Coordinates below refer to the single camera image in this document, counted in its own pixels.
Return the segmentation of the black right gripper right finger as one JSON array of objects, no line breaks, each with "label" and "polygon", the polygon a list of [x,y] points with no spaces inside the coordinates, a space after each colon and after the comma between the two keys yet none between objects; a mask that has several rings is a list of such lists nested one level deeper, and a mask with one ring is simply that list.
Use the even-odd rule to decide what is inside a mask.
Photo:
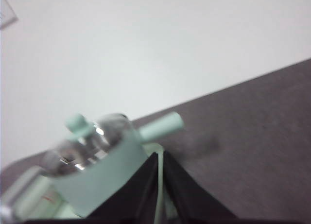
[{"label": "black right gripper right finger", "polygon": [[163,154],[164,184],[183,221],[236,221],[238,217],[203,189],[167,151]]}]

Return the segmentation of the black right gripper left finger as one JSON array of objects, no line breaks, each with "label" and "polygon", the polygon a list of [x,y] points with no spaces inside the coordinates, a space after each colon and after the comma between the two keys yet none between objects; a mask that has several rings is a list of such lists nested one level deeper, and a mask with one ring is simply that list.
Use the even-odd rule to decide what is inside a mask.
[{"label": "black right gripper left finger", "polygon": [[157,199],[158,155],[147,158],[129,181],[87,218],[97,221],[153,221]]}]

